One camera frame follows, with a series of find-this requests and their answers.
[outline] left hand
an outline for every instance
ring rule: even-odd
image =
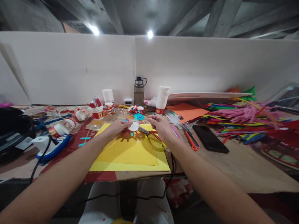
[[[106,128],[105,131],[103,131],[102,134],[106,135],[108,138],[114,138],[125,128],[130,127],[132,124],[132,121],[128,122],[123,120],[117,120],[110,124],[108,128]]]

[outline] ceiling light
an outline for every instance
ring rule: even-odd
[[[150,30],[148,33],[147,33],[147,36],[149,39],[151,39],[153,37],[153,32]]]
[[[91,30],[96,36],[98,36],[100,34],[100,32],[96,26],[91,26]]]

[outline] wooden table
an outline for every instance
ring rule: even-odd
[[[111,123],[117,119],[124,119],[128,116],[127,109],[116,109],[115,114],[107,116],[103,119],[105,123]],[[188,141],[182,130],[178,130],[183,141],[188,144]],[[193,136],[199,142],[201,148],[197,151],[206,160],[217,166],[226,173],[235,183],[242,187],[247,193],[273,193],[273,192],[299,192],[299,183],[289,177],[283,171],[275,167],[272,163],[265,160],[250,147],[243,145],[236,140],[228,140],[226,147],[230,150],[228,154],[216,153],[207,151],[198,139],[197,135],[191,130]],[[70,154],[77,148],[73,147],[69,151],[61,152],[65,156]],[[37,162],[35,155],[37,149],[31,149],[24,153],[21,157],[10,164],[0,168],[0,179],[7,178],[30,178],[32,170]],[[171,167],[170,152],[165,152],[168,163]],[[36,171],[36,176],[46,166],[39,166]],[[180,164],[176,161],[175,175],[184,177],[183,170]],[[165,171],[106,171],[106,172],[89,172],[87,175],[88,181],[116,181],[116,180],[131,180],[149,177],[169,177],[170,172]]]

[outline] yellow paper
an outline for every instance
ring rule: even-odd
[[[142,127],[149,131],[153,130],[150,124],[144,124]],[[157,151],[156,155],[156,166],[95,161],[89,171],[170,171],[165,153]]]
[[[110,124],[104,124],[97,134],[102,133]],[[111,141],[98,156],[98,162],[114,162],[155,166],[157,165],[156,150],[150,147],[144,134],[139,133],[140,137],[128,134],[124,137],[120,134],[116,140]]]

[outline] white partition board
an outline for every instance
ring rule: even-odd
[[[159,85],[171,92],[223,92],[239,85],[256,86],[265,100],[285,85],[272,80],[299,64],[299,41],[136,36],[135,48],[136,75],[148,78],[146,98]]]
[[[4,57],[0,53],[0,103],[12,103],[14,105],[31,105],[27,95],[20,86],[16,77],[10,70]]]
[[[133,98],[134,36],[1,32],[0,45],[33,104],[86,104],[103,100],[102,89],[115,103]]]

